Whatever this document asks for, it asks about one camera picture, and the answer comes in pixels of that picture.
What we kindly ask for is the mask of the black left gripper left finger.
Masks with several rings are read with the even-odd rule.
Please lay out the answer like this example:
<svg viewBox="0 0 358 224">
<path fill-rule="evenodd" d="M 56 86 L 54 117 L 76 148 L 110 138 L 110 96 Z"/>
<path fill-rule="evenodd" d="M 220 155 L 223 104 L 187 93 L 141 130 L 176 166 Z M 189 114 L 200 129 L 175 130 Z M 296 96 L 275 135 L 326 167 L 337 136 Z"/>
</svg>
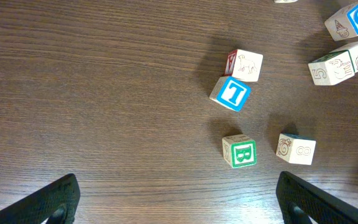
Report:
<svg viewBox="0 0 358 224">
<path fill-rule="evenodd" d="M 75 174 L 67 174 L 0 210 L 0 223 L 72 224 L 80 201 Z"/>
</svg>

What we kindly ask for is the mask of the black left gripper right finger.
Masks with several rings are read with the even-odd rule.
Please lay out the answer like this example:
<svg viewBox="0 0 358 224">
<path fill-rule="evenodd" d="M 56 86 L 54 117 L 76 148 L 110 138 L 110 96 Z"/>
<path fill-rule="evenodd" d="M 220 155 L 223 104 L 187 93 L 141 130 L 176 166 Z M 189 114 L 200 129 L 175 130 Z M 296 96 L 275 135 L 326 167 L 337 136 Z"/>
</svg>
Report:
<svg viewBox="0 0 358 224">
<path fill-rule="evenodd" d="M 276 196 L 285 224 L 358 224 L 358 208 L 288 171 L 280 173 Z"/>
</svg>

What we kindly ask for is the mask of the wooden block number 8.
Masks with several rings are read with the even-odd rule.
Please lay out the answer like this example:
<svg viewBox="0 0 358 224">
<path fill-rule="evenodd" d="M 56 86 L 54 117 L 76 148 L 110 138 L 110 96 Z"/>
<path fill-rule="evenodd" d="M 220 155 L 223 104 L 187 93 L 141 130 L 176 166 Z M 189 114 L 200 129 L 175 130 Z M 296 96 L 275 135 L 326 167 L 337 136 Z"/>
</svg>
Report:
<svg viewBox="0 0 358 224">
<path fill-rule="evenodd" d="M 280 133 L 276 155 L 291 164 L 311 165 L 316 141 L 295 134 Z"/>
</svg>

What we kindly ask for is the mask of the wooden block number 5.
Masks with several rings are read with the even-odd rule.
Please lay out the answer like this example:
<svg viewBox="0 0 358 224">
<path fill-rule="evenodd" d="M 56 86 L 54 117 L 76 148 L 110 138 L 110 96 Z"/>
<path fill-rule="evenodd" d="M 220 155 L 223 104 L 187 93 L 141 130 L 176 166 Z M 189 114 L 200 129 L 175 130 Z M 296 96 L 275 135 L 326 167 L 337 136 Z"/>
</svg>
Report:
<svg viewBox="0 0 358 224">
<path fill-rule="evenodd" d="M 348 50 L 331 52 L 308 64 L 315 85 L 333 86 L 355 75 Z"/>
</svg>

